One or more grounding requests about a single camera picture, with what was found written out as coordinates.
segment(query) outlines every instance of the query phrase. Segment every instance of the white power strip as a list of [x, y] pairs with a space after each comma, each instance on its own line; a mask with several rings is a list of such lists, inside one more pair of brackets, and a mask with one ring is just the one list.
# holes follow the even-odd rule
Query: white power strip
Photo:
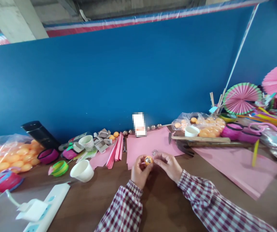
[[23, 232], [46, 232], [70, 189], [68, 183], [55, 185], [46, 199], [48, 207], [37, 222], [30, 222]]

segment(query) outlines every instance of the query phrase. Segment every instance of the red plaid shirt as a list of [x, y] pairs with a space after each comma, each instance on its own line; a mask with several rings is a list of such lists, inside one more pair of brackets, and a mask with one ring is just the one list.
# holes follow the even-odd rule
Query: red plaid shirt
[[[209, 231], [277, 231], [222, 196], [206, 179], [182, 172], [178, 187]], [[138, 231], [143, 206], [140, 190], [132, 181], [120, 186], [96, 231]]]

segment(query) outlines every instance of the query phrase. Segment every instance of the wooden table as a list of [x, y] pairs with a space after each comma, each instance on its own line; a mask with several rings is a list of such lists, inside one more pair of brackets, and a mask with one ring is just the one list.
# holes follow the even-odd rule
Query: wooden table
[[[277, 162], [268, 149], [259, 149], [259, 154]], [[255, 201], [199, 155], [193, 158], [181, 155], [176, 159], [190, 174], [211, 180], [226, 198], [277, 228], [277, 176]], [[127, 170], [126, 153], [112, 170], [96, 168], [94, 177], [88, 183], [71, 178], [69, 171], [59, 178], [47, 176], [47, 171], [48, 166], [38, 166], [23, 174], [25, 181], [13, 192], [13, 196], [20, 203], [33, 198], [44, 200], [55, 184], [72, 181], [48, 231], [93, 231], [119, 186], [125, 186], [131, 176], [131, 171]], [[193, 213], [190, 202], [162, 170], [156, 169], [148, 177], [142, 203], [140, 231], [206, 231]], [[6, 197], [0, 198], [0, 231], [24, 230], [28, 223], [15, 221], [15, 210]]]

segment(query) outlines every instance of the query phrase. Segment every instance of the black thermos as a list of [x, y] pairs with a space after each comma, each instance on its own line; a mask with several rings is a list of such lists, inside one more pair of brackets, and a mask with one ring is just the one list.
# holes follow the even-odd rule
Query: black thermos
[[40, 121], [27, 122], [21, 127], [46, 149], [54, 148], [58, 151], [58, 147], [61, 144], [48, 132]]

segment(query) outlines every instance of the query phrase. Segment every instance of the blue wall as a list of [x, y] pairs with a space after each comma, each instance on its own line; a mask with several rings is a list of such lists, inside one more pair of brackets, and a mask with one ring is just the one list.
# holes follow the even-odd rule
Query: blue wall
[[[40, 120], [64, 142], [129, 129], [135, 111], [148, 124], [206, 112], [209, 92], [217, 101], [225, 87], [252, 9], [0, 46], [0, 135], [23, 134], [21, 124]], [[277, 65], [277, 1], [260, 5], [253, 28], [231, 84], [259, 83]]]

